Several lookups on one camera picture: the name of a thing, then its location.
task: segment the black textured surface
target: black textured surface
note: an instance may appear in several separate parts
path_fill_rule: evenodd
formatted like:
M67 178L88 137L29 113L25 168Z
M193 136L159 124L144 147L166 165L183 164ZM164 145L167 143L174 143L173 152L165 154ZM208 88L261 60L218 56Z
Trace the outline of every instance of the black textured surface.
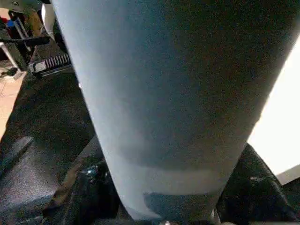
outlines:
M283 186L286 198L300 215L300 178L293 180Z
M299 221L277 178L248 144L219 201L222 222Z
M94 135L74 73L24 78L0 143L0 218L35 222Z

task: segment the floor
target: floor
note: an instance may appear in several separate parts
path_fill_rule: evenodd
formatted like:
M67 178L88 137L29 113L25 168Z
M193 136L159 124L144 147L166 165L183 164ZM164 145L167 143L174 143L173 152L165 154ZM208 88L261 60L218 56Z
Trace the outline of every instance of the floor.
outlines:
M6 64L5 67L0 67L0 74L11 68L7 62L1 62L1 66ZM12 77L5 77L0 79L0 139L5 132L6 122L14 107L15 99L20 90L22 80L25 75L22 75L17 80Z

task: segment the gray pole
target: gray pole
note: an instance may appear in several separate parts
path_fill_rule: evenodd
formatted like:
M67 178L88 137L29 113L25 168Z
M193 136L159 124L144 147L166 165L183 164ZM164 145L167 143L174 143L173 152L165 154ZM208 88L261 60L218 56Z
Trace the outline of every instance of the gray pole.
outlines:
M298 1L53 4L130 215L207 219L294 43Z

